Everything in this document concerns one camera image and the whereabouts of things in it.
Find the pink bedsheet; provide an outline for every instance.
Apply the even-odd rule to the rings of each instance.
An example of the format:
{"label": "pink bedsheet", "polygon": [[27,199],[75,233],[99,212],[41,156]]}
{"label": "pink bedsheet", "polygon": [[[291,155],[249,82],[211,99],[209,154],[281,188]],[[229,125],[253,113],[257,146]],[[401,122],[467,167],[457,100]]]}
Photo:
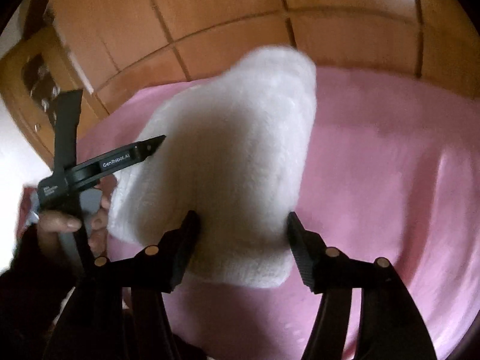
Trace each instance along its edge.
{"label": "pink bedsheet", "polygon": [[[327,67],[317,74],[297,214],[351,258],[390,259],[444,359],[480,310],[480,112],[407,78]],[[81,140],[79,159],[134,141],[155,108],[194,84],[139,91]],[[114,260],[140,249],[109,239]],[[217,360],[300,359],[319,302],[296,268],[274,289],[186,275],[165,296],[173,331]],[[358,320],[357,291],[347,356]]]}

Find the folded towel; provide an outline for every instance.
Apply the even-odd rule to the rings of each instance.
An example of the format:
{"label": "folded towel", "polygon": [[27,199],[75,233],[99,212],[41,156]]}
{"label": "folded towel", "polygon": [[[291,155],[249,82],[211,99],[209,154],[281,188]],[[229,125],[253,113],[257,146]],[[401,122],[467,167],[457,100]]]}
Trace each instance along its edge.
{"label": "folded towel", "polygon": [[300,52],[266,47],[165,102],[138,137],[165,134],[162,146],[116,174],[110,232],[156,244],[195,210],[202,233],[189,271],[279,286],[292,266],[286,217],[297,204],[314,123],[315,72]]}

